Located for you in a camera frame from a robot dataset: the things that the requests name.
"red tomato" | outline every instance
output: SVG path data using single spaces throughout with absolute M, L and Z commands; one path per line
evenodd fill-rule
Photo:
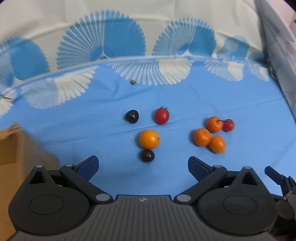
M 232 119 L 227 119 L 223 122 L 224 131 L 232 131 L 233 128 L 234 128 L 234 122 Z
M 170 118 L 170 114 L 167 108 L 160 107 L 155 111 L 155 120 L 158 124 L 163 125 L 167 123 L 169 118 Z

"tomato stem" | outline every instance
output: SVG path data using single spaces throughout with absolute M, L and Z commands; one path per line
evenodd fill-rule
M 233 123 L 233 122 L 225 121 L 225 120 L 218 120 L 218 121 L 222 121 L 222 122 L 226 122 L 226 123 Z

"gray ridged plate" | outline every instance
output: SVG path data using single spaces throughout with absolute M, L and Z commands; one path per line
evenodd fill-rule
M 188 205 L 169 196 L 118 196 L 97 205 L 79 227 L 54 236 L 18 232 L 10 241 L 276 241 L 270 234 L 234 237 L 206 226 Z

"metal bolt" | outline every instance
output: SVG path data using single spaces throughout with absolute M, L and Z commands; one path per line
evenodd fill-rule
M 191 197 L 189 195 L 186 194 L 180 194 L 177 196 L 177 200 L 180 202 L 188 202 L 191 200 Z
M 108 201 L 109 199 L 110 199 L 110 195 L 108 195 L 107 193 L 101 193 L 96 195 L 96 200 L 101 202 Z

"wall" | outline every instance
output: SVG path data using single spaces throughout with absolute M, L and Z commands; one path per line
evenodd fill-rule
M 284 0 L 270 0 L 270 2 L 278 10 L 286 23 L 290 25 L 294 10 Z
M 290 24 L 290 29 L 292 30 L 293 34 L 296 36 L 296 22 L 294 22 L 295 19 L 296 19 L 296 13 L 294 13 L 291 24 Z

